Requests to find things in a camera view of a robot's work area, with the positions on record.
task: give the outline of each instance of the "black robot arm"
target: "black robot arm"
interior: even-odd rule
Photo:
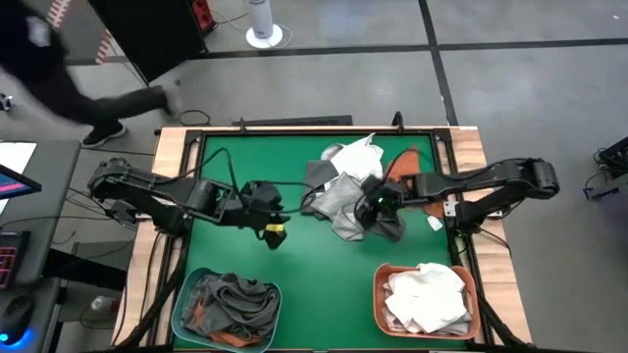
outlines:
[[[447,203],[445,216],[462,232],[478,231],[487,215],[507,210],[526,198],[549,199],[559,190],[553,166],[541,159],[517,158],[455,175],[422,173],[402,176],[399,182],[369,177],[362,183],[365,198],[356,217],[371,227],[378,215],[396,220],[399,208],[421,206],[451,194],[500,187],[477,201]]]
[[[250,181],[238,191],[210,179],[159,176],[113,158],[100,164],[87,187],[101,203],[124,201],[126,206],[118,207],[118,214],[131,219],[148,214],[160,231],[172,236],[187,236],[190,220],[201,219],[218,226],[251,228],[271,249],[286,238],[284,223],[289,217],[281,215],[282,196],[268,182]]]

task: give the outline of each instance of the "crumpled cloth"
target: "crumpled cloth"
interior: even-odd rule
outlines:
[[[217,331],[246,341],[268,337],[275,328],[280,300],[273,285],[235,274],[208,274],[187,297],[182,326],[206,337]]]
[[[440,264],[420,264],[419,271],[407,271],[389,276],[385,289],[390,296],[386,299],[388,311],[409,332],[460,332],[467,323],[462,289],[464,282],[449,267]],[[395,329],[394,318],[387,322]]]
[[[381,162],[384,150],[371,144],[374,135],[375,132],[343,147],[333,144],[323,151],[321,159],[332,162],[339,175],[347,173],[359,182],[368,176],[381,178],[384,176]]]
[[[315,191],[310,192],[309,187],[304,190],[301,214],[331,220],[332,230],[345,241],[362,240],[366,232],[353,214],[355,203],[364,201],[363,179],[370,175],[383,177],[381,158],[384,151],[371,144],[373,136],[371,133],[347,146],[330,145],[321,154],[320,161],[309,161],[306,166],[305,183]],[[378,215],[370,231],[399,241],[405,231],[405,222]]]

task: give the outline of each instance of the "monitor screen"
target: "monitor screen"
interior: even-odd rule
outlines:
[[[0,165],[0,200],[41,190],[41,185]]]

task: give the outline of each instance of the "plastic basket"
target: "plastic basket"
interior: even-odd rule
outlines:
[[[417,271],[416,268],[397,267],[391,266],[391,264],[384,264],[380,266],[375,272],[375,276],[373,278],[373,315],[375,316],[377,326],[385,334],[397,337],[454,340],[466,340],[473,338],[480,329],[480,308],[478,307],[478,294],[475,290],[475,281],[473,280],[473,277],[471,277],[471,274],[469,274],[469,272],[464,268],[460,266],[452,266],[451,269],[464,282],[464,307],[467,308],[467,311],[471,314],[471,323],[469,324],[469,331],[466,334],[412,333],[390,330],[383,313],[383,309],[386,306],[384,283],[389,280],[389,276],[391,274],[398,274],[406,271]]]
[[[241,347],[241,348],[233,347],[229,344],[215,342],[209,337],[198,335],[196,334],[196,332],[191,331],[187,328],[184,328],[181,325],[181,316],[183,313],[183,308],[185,306],[185,301],[187,300],[187,297],[189,296],[191,289],[196,285],[199,279],[201,279],[205,275],[210,275],[210,274],[219,275],[209,269],[201,268],[201,269],[194,270],[191,274],[187,275],[187,277],[185,278],[181,291],[179,292],[179,297],[177,298],[177,304],[175,304],[175,310],[173,311],[173,316],[171,317],[171,320],[170,320],[170,326],[173,330],[173,333],[180,339],[184,339],[186,341],[201,344],[207,347],[218,348],[218,349],[222,349],[222,350],[226,350],[230,352],[259,353],[259,352],[266,351],[270,347],[271,343],[273,342],[273,338],[275,337],[275,331],[277,330],[277,321],[279,320],[279,314],[282,308],[282,292],[279,289],[279,287],[274,283],[267,283],[267,284],[276,287],[279,292],[280,299],[279,299],[279,308],[277,310],[277,317],[275,320],[275,329],[273,329],[273,333],[271,334],[270,338],[263,338],[257,345]]]

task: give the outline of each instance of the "black cabinet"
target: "black cabinet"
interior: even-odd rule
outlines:
[[[148,82],[206,53],[189,0],[89,0]]]

